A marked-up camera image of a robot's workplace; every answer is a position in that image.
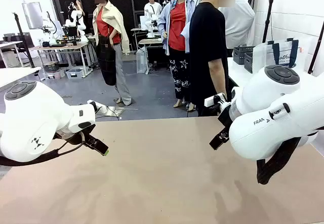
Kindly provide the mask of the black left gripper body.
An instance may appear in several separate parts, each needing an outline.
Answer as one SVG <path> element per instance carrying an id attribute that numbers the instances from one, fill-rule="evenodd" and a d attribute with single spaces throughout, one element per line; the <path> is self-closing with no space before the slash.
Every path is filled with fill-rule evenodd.
<path id="1" fill-rule="evenodd" d="M 82 129 L 80 132 L 78 133 L 63 133 L 62 131 L 58 131 L 54 134 L 54 139 L 62 139 L 67 141 L 68 143 L 72 144 L 72 145 L 78 145 L 82 143 L 82 136 L 81 133 L 84 134 L 85 137 L 85 141 L 87 141 L 90 137 L 90 133 L 93 131 L 93 129 L 95 128 L 95 124 L 90 125 L 84 129 Z"/>

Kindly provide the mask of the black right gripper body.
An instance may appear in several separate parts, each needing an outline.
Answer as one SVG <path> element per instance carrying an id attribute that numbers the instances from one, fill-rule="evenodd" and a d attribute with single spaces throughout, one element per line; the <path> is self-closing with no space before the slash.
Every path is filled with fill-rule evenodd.
<path id="1" fill-rule="evenodd" d="M 231 108 L 230 104 L 221 105 L 220 106 L 220 114 L 218 116 L 218 120 L 223 124 L 225 129 L 229 129 L 232 124 L 232 119 L 229 115 L 229 110 Z"/>

